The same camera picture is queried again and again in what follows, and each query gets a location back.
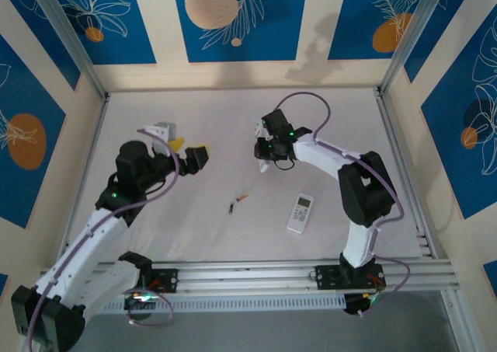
black mounting bracket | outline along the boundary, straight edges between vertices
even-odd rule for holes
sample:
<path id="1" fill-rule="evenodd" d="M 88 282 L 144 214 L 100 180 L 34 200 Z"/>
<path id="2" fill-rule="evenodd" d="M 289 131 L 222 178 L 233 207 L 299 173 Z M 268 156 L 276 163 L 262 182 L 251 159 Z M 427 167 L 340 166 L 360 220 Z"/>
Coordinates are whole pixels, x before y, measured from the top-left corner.
<path id="1" fill-rule="evenodd" d="M 362 267 L 353 268 L 340 254 L 339 265 L 318 265 L 315 268 L 318 290 L 370 290 L 386 287 L 383 267 L 374 259 Z"/>
<path id="2" fill-rule="evenodd" d="M 175 294 L 178 286 L 177 269 L 152 269 L 150 273 L 151 283 L 143 286 L 141 278 L 138 280 L 138 288 L 147 288 L 159 294 Z"/>

orange circle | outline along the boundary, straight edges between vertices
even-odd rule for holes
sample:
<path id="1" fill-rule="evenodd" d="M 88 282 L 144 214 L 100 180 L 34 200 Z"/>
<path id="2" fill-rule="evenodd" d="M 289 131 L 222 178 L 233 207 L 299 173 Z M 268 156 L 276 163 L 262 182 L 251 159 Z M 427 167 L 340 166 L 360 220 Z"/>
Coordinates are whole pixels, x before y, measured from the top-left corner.
<path id="1" fill-rule="evenodd" d="M 373 36 L 373 48 L 380 53 L 391 53 L 397 49 L 412 14 L 402 13 L 379 26 Z"/>
<path id="2" fill-rule="evenodd" d="M 103 41 L 103 32 L 95 27 L 88 27 L 85 31 L 86 37 L 94 43 L 100 43 Z"/>
<path id="3" fill-rule="evenodd" d="M 234 47 L 239 47 L 240 45 L 242 45 L 242 41 L 236 37 L 231 41 L 231 45 L 233 45 Z"/>
<path id="4" fill-rule="evenodd" d="M 10 128 L 11 125 L 24 132 L 34 130 L 36 132 L 31 134 L 29 136 L 30 141 L 27 141 L 22 136 L 16 136 L 15 129 Z M 37 169 L 41 165 L 47 150 L 47 136 L 41 121 L 30 113 L 18 113 L 10 120 L 7 131 L 10 135 L 16 136 L 8 143 L 12 160 L 21 168 L 27 170 Z"/>
<path id="5" fill-rule="evenodd" d="M 476 146 L 476 143 L 478 142 L 478 132 L 476 129 L 472 127 L 465 128 L 461 134 L 461 142 L 468 150 L 471 150 L 474 146 Z"/>
<path id="6" fill-rule="evenodd" d="M 216 30 L 233 22 L 239 8 L 237 0 L 185 0 L 185 10 L 195 26 Z"/>

cable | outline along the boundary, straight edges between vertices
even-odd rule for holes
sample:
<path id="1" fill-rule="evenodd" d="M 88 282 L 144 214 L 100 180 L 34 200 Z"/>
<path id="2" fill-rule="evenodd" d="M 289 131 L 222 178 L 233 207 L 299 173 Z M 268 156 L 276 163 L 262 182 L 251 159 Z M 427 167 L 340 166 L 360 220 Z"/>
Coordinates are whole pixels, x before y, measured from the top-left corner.
<path id="1" fill-rule="evenodd" d="M 312 282 L 315 282 L 317 280 L 316 278 L 316 271 L 315 270 L 311 270 L 308 274 L 308 280 L 312 281 Z"/>
<path id="2" fill-rule="evenodd" d="M 162 181 L 161 184 L 157 186 L 155 189 L 149 190 L 147 193 L 145 193 L 145 195 L 149 195 L 155 193 L 156 191 L 159 191 L 160 189 L 162 189 L 162 187 L 164 187 L 164 185 L 165 185 L 165 180 Z"/>
<path id="3" fill-rule="evenodd" d="M 281 168 L 280 166 L 278 166 L 278 163 L 277 163 L 277 161 L 276 161 L 276 160 L 273 160 L 273 162 L 274 162 L 274 165 L 275 165 L 278 169 L 281 169 L 282 171 L 290 171 L 293 167 L 295 167 L 295 162 L 294 162 L 294 160 L 293 160 L 293 159 L 288 159 L 288 160 L 290 160 L 290 161 L 292 162 L 292 165 L 291 165 L 290 167 L 288 167 L 288 168 Z"/>
<path id="4" fill-rule="evenodd" d="M 329 145 L 329 144 L 326 144 L 324 142 L 321 142 L 317 139 L 317 136 L 318 136 L 318 133 L 319 131 L 329 122 L 330 118 L 331 118 L 331 112 L 332 112 L 332 109 L 329 105 L 329 103 L 326 101 L 326 99 L 324 99 L 323 97 L 321 97 L 319 94 L 317 93 L 314 93 L 314 92 L 305 92 L 305 91 L 302 91 L 302 92 L 294 92 L 294 93 L 291 93 L 289 94 L 288 96 L 284 97 L 280 103 L 278 103 L 278 105 L 276 106 L 276 108 L 274 110 L 277 110 L 278 108 L 280 108 L 280 106 L 287 100 L 289 99 L 290 97 L 293 97 L 293 96 L 298 96 L 298 95 L 308 95 L 308 96 L 313 96 L 313 97 L 316 97 L 318 99 L 320 99 L 326 106 L 326 109 L 328 111 L 328 114 L 326 115 L 326 118 L 325 120 L 323 121 L 323 123 L 315 130 L 314 132 L 314 135 L 313 135 L 313 138 L 314 138 L 314 141 L 317 145 L 320 145 L 322 146 L 323 148 L 327 148 L 328 150 L 331 150 L 332 152 L 334 153 L 337 153 L 337 154 L 340 154 L 342 157 L 344 157 L 345 159 L 348 159 L 348 160 L 351 160 L 353 162 L 357 162 L 357 164 L 361 165 L 363 168 L 365 168 L 367 171 L 369 171 L 369 173 L 371 173 L 371 175 L 373 175 L 380 183 L 381 185 L 387 190 L 387 192 L 390 194 L 390 196 L 392 197 L 392 199 L 394 200 L 394 202 L 397 204 L 398 206 L 398 211 L 399 211 L 399 215 L 397 217 L 394 217 L 394 218 L 386 218 L 384 220 L 381 220 L 379 221 L 375 226 L 374 226 L 374 231 L 373 231 L 373 234 L 371 236 L 371 241 L 370 241 L 370 245 L 369 245 L 369 252 L 371 253 L 371 256 L 378 259 L 378 260 L 385 260 L 385 261 L 389 261 L 391 263 L 396 263 L 396 264 L 400 264 L 402 266 L 405 267 L 406 269 L 406 272 L 405 272 L 405 277 L 404 279 L 401 281 L 401 283 L 395 287 L 390 294 L 388 294 L 385 298 L 383 298 L 383 300 L 381 302 L 383 302 L 384 300 L 386 300 L 387 298 L 390 298 L 392 295 L 396 294 L 397 292 L 399 292 L 399 290 L 402 288 L 402 286 L 405 285 L 405 283 L 408 281 L 408 279 L 411 277 L 411 267 L 407 264 L 407 263 L 404 263 L 398 259 L 393 259 L 393 258 L 388 258 L 388 257 L 382 257 L 382 256 L 378 256 L 374 253 L 374 246 L 376 245 L 376 240 L 377 240 L 377 236 L 378 236 L 378 232 L 379 232 L 379 227 L 381 227 L 382 225 L 385 225 L 389 222 L 396 222 L 396 221 L 400 221 L 404 218 L 405 216 L 405 211 L 404 211 L 404 207 L 402 206 L 402 203 L 401 201 L 398 199 L 398 196 L 397 194 L 395 193 L 395 191 L 393 190 L 393 188 L 390 186 L 390 184 L 387 182 L 387 180 L 385 180 L 376 170 L 374 170 L 371 166 L 369 166 L 367 163 L 363 162 L 361 159 L 358 159 L 356 158 L 355 156 L 352 156 L 350 154 L 348 154 L 347 152 L 343 152 L 342 150 L 336 148 L 335 146 L 333 145 Z M 360 313 L 361 317 L 370 312 L 372 308 L 368 309 L 367 311 L 365 312 L 362 312 Z"/>
<path id="5" fill-rule="evenodd" d="M 324 99 L 323 97 L 321 97 L 319 94 L 317 93 L 314 93 L 314 92 L 307 92 L 307 91 L 302 91 L 302 92 L 294 92 L 294 93 L 291 93 L 289 94 L 288 96 L 286 96 L 285 98 L 283 98 L 280 103 L 278 103 L 276 105 L 276 107 L 274 108 L 273 111 L 276 111 L 280 108 L 281 105 L 284 104 L 284 102 L 291 98 L 291 97 L 294 97 L 294 96 L 300 96 L 300 95 L 305 95 L 305 96 L 313 96 L 313 97 L 316 97 L 317 99 L 319 99 L 321 102 L 323 102 L 326 106 L 326 109 L 327 109 L 327 114 L 326 114 L 326 119 L 325 121 L 323 121 L 323 124 L 321 124 L 318 129 L 316 129 L 315 133 L 317 134 L 329 121 L 330 117 L 332 117 L 332 109 L 331 107 L 329 106 L 328 102 L 326 102 L 326 99 Z"/>
<path id="6" fill-rule="evenodd" d="M 50 290 L 52 289 L 52 287 L 57 283 L 57 279 L 62 275 L 62 272 L 64 271 L 64 269 L 66 268 L 66 266 L 71 262 L 72 258 L 76 255 L 76 253 L 79 251 L 79 249 L 85 244 L 85 242 L 90 238 L 90 236 L 92 236 L 94 232 L 96 232 L 103 224 L 105 224 L 113 216 L 115 216 L 117 214 L 120 214 L 121 212 L 132 210 L 133 208 L 142 207 L 142 206 L 144 206 L 144 205 L 146 205 L 146 204 L 148 204 L 150 202 L 153 202 L 154 200 L 157 200 L 160 197 L 163 197 L 164 195 L 166 195 L 171 190 L 171 188 L 174 186 L 174 184 L 176 183 L 176 181 L 178 179 L 178 176 L 179 176 L 179 160 L 178 160 L 178 156 L 172 150 L 172 148 L 169 146 L 169 144 L 167 143 L 167 141 L 164 141 L 158 135 L 155 135 L 155 134 L 152 134 L 152 133 L 148 133 L 145 129 L 139 129 L 137 132 L 145 134 L 146 136 L 151 137 L 151 138 L 159 141 L 161 144 L 163 144 L 169 150 L 169 154 L 171 154 L 172 160 L 174 161 L 174 165 L 175 165 L 175 174 L 174 174 L 174 177 L 172 178 L 171 183 L 161 193 L 158 193 L 157 195 L 154 195 L 150 199 L 143 200 L 143 201 L 137 202 L 137 203 L 128 204 L 127 206 L 123 206 L 121 208 L 118 208 L 115 211 L 113 211 L 113 212 L 109 213 L 108 215 L 104 216 L 99 222 L 97 222 L 95 224 L 95 226 L 93 226 L 93 228 L 89 231 L 88 234 L 86 234 L 85 236 L 83 236 L 83 238 L 81 239 L 81 241 L 79 241 L 77 243 L 77 245 L 71 250 L 71 252 L 68 254 L 68 256 L 66 257 L 66 259 L 64 260 L 64 262 L 56 270 L 52 281 L 48 283 L 47 287 L 43 291 L 43 293 L 42 293 L 42 295 L 40 297 L 40 300 L 38 300 L 38 302 L 37 302 L 37 304 L 35 306 L 35 309 L 33 311 L 33 314 L 31 315 L 30 325 L 28 327 L 28 332 L 27 332 L 27 335 L 26 335 L 27 343 L 28 343 L 28 348 L 29 348 L 30 352 L 33 352 L 34 325 L 36 323 L 36 320 L 38 319 L 38 316 L 40 315 L 41 307 L 42 307 L 45 299 L 47 298 L 48 293 L 50 292 Z"/>
<path id="7" fill-rule="evenodd" d="M 151 324 L 141 323 L 141 322 L 135 321 L 133 319 L 133 317 L 131 317 L 131 309 L 133 308 L 133 306 L 130 306 L 127 309 L 127 318 L 130 320 L 130 324 L 136 325 L 136 326 L 141 326 L 141 327 L 159 328 L 159 327 L 164 327 L 168 323 L 171 322 L 173 310 L 172 310 L 171 302 L 168 299 L 166 299 L 162 294 L 159 294 L 158 292 L 155 292 L 155 291 L 152 291 L 152 290 L 145 290 L 143 288 L 130 288 L 129 290 L 126 290 L 124 292 L 124 294 L 134 294 L 134 293 L 137 293 L 137 292 L 144 292 L 146 294 L 152 294 L 154 296 L 159 297 L 161 300 L 163 300 L 163 302 L 169 308 L 169 317 L 165 321 L 158 322 L 158 323 L 151 323 Z"/>

metal extrusion frame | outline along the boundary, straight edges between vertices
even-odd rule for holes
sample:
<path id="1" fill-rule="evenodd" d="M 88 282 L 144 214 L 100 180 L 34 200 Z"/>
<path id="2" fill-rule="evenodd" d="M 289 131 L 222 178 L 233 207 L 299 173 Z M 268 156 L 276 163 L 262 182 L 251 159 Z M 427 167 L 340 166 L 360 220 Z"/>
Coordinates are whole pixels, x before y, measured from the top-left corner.
<path id="1" fill-rule="evenodd" d="M 36 0 L 45 13 L 48 21 L 55 30 L 55 33 L 61 39 L 64 47 L 75 62 L 79 71 L 86 76 L 90 86 L 95 93 L 102 99 L 106 99 L 106 90 L 103 87 L 99 76 L 93 68 L 93 63 L 82 42 L 79 40 L 74 28 L 65 15 L 64 10 L 58 0 Z"/>
<path id="2" fill-rule="evenodd" d="M 391 62 L 385 75 L 381 79 L 380 92 L 384 95 L 390 89 L 394 82 L 395 76 L 402 70 L 405 62 L 407 61 L 412 49 L 421 37 L 422 31 L 425 29 L 433 11 L 438 5 L 439 0 L 419 0 L 414 14 L 404 35 L 400 39 L 394 55 L 392 55 Z"/>
<path id="3" fill-rule="evenodd" d="M 422 256 L 405 258 L 412 269 L 409 282 L 402 291 L 441 291 L 444 304 L 449 314 L 450 323 L 460 350 L 480 351 L 482 339 L 461 296 L 450 261 L 431 233 L 433 223 L 424 211 L 416 193 L 414 173 L 410 158 L 405 152 L 405 140 L 401 135 L 393 106 L 388 95 L 380 96 L 376 90 L 378 109 L 390 142 L 394 159 L 401 178 L 401 187 L 408 196 L 408 206 L 415 215 L 417 236 Z M 99 131 L 105 118 L 103 109 L 96 135 L 92 142 L 90 154 L 95 150 Z M 80 193 L 88 170 L 80 184 Z M 319 291 L 316 283 L 308 278 L 317 265 L 336 265 L 338 260 L 291 260 L 291 261 L 255 261 L 255 262 L 219 262 L 219 263 L 154 263 L 154 268 L 176 268 L 179 270 L 179 283 L 176 294 L 169 294 L 175 312 L 245 312 L 271 310 L 304 310 L 340 308 L 342 296 L 357 291 Z M 385 279 L 391 291 L 402 280 L 405 268 L 398 264 L 381 262 L 384 266 Z M 101 263 L 93 275 L 99 275 L 109 269 L 112 263 Z M 116 298 L 102 309 L 100 314 L 124 313 L 122 297 Z M 157 303 L 155 309 L 146 312 L 167 312 L 166 307 Z"/>
<path id="4" fill-rule="evenodd" d="M 68 241 L 69 231 L 70 231 L 71 226 L 73 224 L 76 212 L 78 211 L 78 208 L 79 208 L 78 205 L 79 205 L 79 201 L 81 200 L 81 197 L 83 194 L 84 185 L 86 183 L 86 180 L 88 179 L 89 168 L 90 168 L 90 165 L 92 164 L 93 155 L 95 154 L 96 144 L 99 141 L 100 131 L 102 130 L 102 126 L 103 126 L 103 121 L 106 118 L 109 100 L 110 100 L 110 94 L 107 94 L 106 99 L 103 102 L 102 108 L 100 109 L 99 118 L 98 118 L 96 125 L 95 125 L 95 128 L 93 130 L 93 137 L 92 137 L 92 141 L 91 141 L 90 146 L 89 146 L 88 151 L 87 151 L 87 157 L 86 157 L 86 161 L 85 161 L 85 167 L 83 169 L 82 178 L 81 178 L 81 181 L 79 182 L 78 191 L 76 193 L 75 199 L 71 203 L 71 210 L 69 212 L 68 220 L 67 220 L 66 225 L 65 225 L 64 235 L 62 236 L 62 240 L 61 240 L 61 244 L 59 246 L 57 258 L 61 257 L 64 254 L 64 251 L 69 246 L 69 241 Z"/>

floral line art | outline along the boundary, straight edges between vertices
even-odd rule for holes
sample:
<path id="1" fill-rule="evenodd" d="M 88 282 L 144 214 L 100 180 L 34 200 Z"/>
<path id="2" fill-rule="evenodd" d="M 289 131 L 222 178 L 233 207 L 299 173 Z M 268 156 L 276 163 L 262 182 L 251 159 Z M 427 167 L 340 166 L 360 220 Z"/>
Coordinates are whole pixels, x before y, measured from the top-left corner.
<path id="1" fill-rule="evenodd" d="M 27 9 L 46 19 L 36 0 L 19 0 Z M 130 11 L 124 0 L 58 0 L 76 32 L 84 33 L 93 42 L 104 40 L 104 31 L 126 37 L 128 29 L 121 16 Z"/>
<path id="2" fill-rule="evenodd" d="M 8 64 L 0 64 L 0 88 L 7 82 L 10 68 L 11 66 Z M 12 125 L 0 110 L 0 148 L 4 148 L 9 142 L 12 142 L 12 144 L 15 145 L 18 140 L 36 144 L 37 141 L 33 137 L 35 134 L 36 129 L 24 131 L 15 125 Z"/>
<path id="3" fill-rule="evenodd" d="M 477 99 L 470 104 L 464 118 L 462 145 L 470 150 L 481 145 L 483 176 L 497 170 L 497 18 L 485 33 L 474 62 L 472 79 Z"/>
<path id="4" fill-rule="evenodd" d="M 221 42 L 233 47 L 242 45 L 244 38 L 265 18 L 263 0 L 185 0 L 186 13 L 204 34 L 202 50 Z"/>

